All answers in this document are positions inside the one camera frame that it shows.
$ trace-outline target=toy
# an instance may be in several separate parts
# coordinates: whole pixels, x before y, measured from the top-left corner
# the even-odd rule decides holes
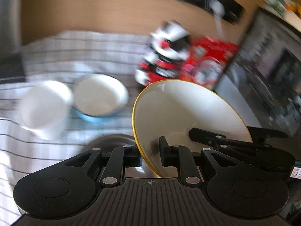
[[[135,72],[136,81],[147,86],[177,78],[183,61],[189,57],[189,41],[190,33],[179,23],[165,22],[151,33],[149,50]]]

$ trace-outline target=white cup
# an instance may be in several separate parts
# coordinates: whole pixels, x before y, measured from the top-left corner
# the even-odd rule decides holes
[[[45,81],[31,88],[20,100],[20,125],[41,139],[53,140],[66,128],[73,94],[63,83]]]

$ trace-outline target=blue bowl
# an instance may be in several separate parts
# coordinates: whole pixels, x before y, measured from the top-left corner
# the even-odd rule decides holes
[[[75,86],[73,99],[73,109],[79,117],[99,123],[126,107],[128,91],[114,77],[93,75]]]

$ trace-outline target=plaid tablecloth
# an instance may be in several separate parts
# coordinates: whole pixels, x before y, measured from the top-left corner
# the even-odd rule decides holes
[[[23,47],[26,83],[0,85],[0,225],[20,217],[13,199],[14,185],[24,176],[80,152],[94,138],[112,133],[132,135],[131,113],[139,94],[135,65],[146,50],[147,36],[65,31]],[[17,103],[43,80],[69,85],[82,76],[107,74],[129,91],[126,109],[107,121],[94,124],[71,114],[63,135],[52,141],[35,137],[18,124]]]

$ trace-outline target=white bowl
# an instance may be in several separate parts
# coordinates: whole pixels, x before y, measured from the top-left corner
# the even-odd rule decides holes
[[[72,102],[72,92],[65,84],[45,81],[21,98],[20,125],[42,139],[55,139],[66,127]]]
[[[177,169],[161,165],[158,141],[200,152],[206,145],[190,140],[193,127],[252,142],[237,112],[216,93],[192,82],[163,80],[146,87],[137,97],[132,116],[133,132],[142,157],[160,177],[177,177]]]
[[[81,80],[74,89],[74,109],[91,122],[117,114],[128,103],[128,91],[117,79],[94,75]]]

